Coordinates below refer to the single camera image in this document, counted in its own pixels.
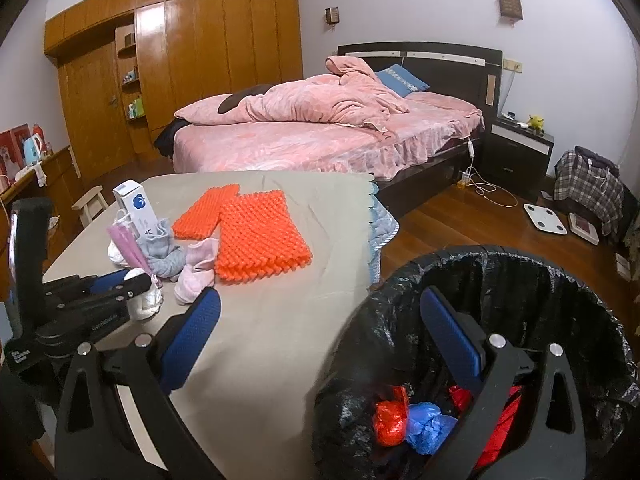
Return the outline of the plaid cloth covered chair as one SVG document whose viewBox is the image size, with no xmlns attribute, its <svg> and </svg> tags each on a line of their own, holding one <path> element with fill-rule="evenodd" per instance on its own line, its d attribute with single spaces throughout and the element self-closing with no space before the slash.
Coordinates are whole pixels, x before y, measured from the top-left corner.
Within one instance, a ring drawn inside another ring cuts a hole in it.
<svg viewBox="0 0 640 480">
<path fill-rule="evenodd" d="M 565 152 L 554 166 L 553 199 L 568 200 L 600 221 L 604 236 L 617 231 L 623 219 L 624 186 L 608 159 L 582 146 Z"/>
</svg>

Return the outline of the large orange foam net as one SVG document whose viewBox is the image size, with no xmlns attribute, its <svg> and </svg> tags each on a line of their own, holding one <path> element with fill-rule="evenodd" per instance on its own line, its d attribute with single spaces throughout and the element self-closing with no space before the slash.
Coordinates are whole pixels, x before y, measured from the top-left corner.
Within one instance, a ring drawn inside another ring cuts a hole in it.
<svg viewBox="0 0 640 480">
<path fill-rule="evenodd" d="M 226 283 L 247 283 L 301 269 L 312 252 L 281 190 L 233 197 L 221 209 L 215 272 Z"/>
</svg>

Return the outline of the light blue kettle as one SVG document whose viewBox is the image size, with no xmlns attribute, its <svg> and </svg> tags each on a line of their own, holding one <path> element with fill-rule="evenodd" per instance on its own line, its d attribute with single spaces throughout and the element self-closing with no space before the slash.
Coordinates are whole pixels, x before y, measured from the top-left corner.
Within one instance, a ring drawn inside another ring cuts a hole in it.
<svg viewBox="0 0 640 480">
<path fill-rule="evenodd" d="M 33 134 L 23 141 L 24 161 L 27 166 L 40 162 L 43 144 L 38 134 Z"/>
</svg>

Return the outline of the blue plastic bag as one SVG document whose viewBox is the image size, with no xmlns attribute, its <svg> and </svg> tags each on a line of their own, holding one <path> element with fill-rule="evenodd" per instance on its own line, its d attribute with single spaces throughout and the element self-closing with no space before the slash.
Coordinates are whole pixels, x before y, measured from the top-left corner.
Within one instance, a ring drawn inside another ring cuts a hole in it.
<svg viewBox="0 0 640 480">
<path fill-rule="evenodd" d="M 434 455 L 458 420 L 428 402 L 410 404 L 405 440 L 421 455 Z"/>
</svg>

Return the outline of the pink sock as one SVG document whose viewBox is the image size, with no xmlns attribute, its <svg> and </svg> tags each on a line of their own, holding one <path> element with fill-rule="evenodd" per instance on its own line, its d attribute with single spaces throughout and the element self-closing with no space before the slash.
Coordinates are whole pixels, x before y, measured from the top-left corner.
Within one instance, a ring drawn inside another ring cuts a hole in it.
<svg viewBox="0 0 640 480">
<path fill-rule="evenodd" d="M 207 237 L 186 248 L 186 264 L 174 289 L 179 304 L 192 304 L 198 295 L 215 283 L 215 261 L 219 240 Z"/>
</svg>

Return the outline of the grey sock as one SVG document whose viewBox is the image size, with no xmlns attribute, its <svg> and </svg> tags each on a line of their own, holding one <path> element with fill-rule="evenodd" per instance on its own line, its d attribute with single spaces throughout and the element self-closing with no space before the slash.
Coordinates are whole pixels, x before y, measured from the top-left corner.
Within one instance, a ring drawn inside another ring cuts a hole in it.
<svg viewBox="0 0 640 480">
<path fill-rule="evenodd" d="M 158 220 L 151 232 L 139 236 L 137 244 L 155 276 L 169 281 L 178 278 L 186 264 L 186 253 L 176 243 L 167 218 Z"/>
</svg>

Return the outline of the red plastic bag ball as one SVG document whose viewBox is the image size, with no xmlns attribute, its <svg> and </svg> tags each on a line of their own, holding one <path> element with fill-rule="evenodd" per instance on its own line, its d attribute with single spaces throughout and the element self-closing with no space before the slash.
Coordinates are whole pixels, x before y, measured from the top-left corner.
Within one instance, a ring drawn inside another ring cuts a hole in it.
<svg viewBox="0 0 640 480">
<path fill-rule="evenodd" d="M 409 418 L 409 396 L 404 386 L 390 387 L 375 403 L 373 429 L 375 440 L 384 448 L 405 441 Z"/>
</svg>

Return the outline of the left wall lamp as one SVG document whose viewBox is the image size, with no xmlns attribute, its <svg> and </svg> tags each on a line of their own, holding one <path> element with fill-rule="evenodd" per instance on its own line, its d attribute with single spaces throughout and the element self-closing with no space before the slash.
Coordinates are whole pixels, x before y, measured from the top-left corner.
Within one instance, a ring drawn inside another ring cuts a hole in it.
<svg viewBox="0 0 640 480">
<path fill-rule="evenodd" d="M 338 6 L 329 6 L 324 10 L 324 15 L 326 16 L 326 24 L 330 27 L 337 25 L 340 19 L 340 8 Z"/>
</svg>

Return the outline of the yellow plush toy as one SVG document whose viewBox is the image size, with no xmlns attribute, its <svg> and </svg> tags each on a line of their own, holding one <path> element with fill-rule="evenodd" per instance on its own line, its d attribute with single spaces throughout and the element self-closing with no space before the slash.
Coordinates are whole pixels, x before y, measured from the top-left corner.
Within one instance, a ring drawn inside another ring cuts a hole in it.
<svg viewBox="0 0 640 480">
<path fill-rule="evenodd" d="M 530 115 L 527 121 L 529 129 L 535 130 L 538 134 L 544 133 L 544 118 L 537 115 Z"/>
</svg>

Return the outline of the white tissue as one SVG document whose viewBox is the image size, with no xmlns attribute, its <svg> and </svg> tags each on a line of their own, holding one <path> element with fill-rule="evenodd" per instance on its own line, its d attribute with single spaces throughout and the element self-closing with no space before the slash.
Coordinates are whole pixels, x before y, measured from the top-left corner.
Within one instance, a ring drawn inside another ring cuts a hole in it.
<svg viewBox="0 0 640 480">
<path fill-rule="evenodd" d="M 134 296 L 127 300 L 131 321 L 145 321 L 160 312 L 164 297 L 153 275 L 147 274 L 141 268 L 135 268 L 125 274 L 124 282 L 133 282 L 136 286 Z"/>
</svg>

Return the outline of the white blue carton box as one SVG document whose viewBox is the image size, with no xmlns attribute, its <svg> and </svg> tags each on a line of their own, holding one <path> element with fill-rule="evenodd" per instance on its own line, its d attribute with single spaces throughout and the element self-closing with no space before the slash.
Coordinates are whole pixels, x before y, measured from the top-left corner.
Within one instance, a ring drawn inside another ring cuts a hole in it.
<svg viewBox="0 0 640 480">
<path fill-rule="evenodd" d="M 157 225 L 157 216 L 141 183 L 126 180 L 113 188 L 120 209 L 130 215 L 139 236 L 151 234 Z"/>
</svg>

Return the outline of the small orange foam net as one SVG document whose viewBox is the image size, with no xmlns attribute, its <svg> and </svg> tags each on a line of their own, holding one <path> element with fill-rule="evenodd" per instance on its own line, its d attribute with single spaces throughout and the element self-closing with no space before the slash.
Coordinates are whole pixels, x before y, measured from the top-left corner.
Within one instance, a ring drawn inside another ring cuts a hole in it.
<svg viewBox="0 0 640 480">
<path fill-rule="evenodd" d="M 205 240 L 216 229 L 222 207 L 240 192 L 236 183 L 209 188 L 172 225 L 178 240 Z"/>
</svg>

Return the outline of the bed with pink sheet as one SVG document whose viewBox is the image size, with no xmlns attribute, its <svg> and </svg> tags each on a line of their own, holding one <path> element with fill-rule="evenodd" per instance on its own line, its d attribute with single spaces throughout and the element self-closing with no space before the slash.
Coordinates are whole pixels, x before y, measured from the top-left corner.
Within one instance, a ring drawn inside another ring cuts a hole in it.
<svg viewBox="0 0 640 480">
<path fill-rule="evenodd" d="M 221 113 L 244 96 L 275 84 L 255 84 L 226 94 Z M 474 104 L 431 92 L 404 98 L 406 114 L 390 118 L 384 131 L 310 122 L 192 125 L 175 136 L 171 160 L 178 172 L 323 171 L 368 174 L 378 197 L 402 216 L 454 184 L 493 122 Z"/>
</svg>

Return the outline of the pink duvet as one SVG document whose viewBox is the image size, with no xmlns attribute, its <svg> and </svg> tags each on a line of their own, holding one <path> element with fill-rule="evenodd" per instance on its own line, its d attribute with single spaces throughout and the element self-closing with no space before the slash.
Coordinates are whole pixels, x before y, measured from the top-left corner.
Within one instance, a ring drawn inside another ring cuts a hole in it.
<svg viewBox="0 0 640 480">
<path fill-rule="evenodd" d="M 225 113 L 219 110 L 224 96 L 211 96 L 179 108 L 175 116 L 198 126 L 310 122 L 384 131 L 391 117 L 408 113 L 406 100 L 384 86 L 362 58 L 332 55 L 326 69 L 322 75 L 244 96 Z"/>
</svg>

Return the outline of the pink face mask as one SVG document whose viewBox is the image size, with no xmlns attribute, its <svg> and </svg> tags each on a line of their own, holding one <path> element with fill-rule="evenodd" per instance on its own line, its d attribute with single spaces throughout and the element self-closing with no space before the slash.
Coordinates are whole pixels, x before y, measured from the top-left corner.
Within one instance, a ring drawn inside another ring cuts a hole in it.
<svg viewBox="0 0 640 480">
<path fill-rule="evenodd" d="M 107 228 L 107 233 L 111 241 L 106 253 L 112 263 L 129 269 L 142 269 L 149 275 L 153 274 L 130 229 L 122 224 L 113 224 Z"/>
</svg>

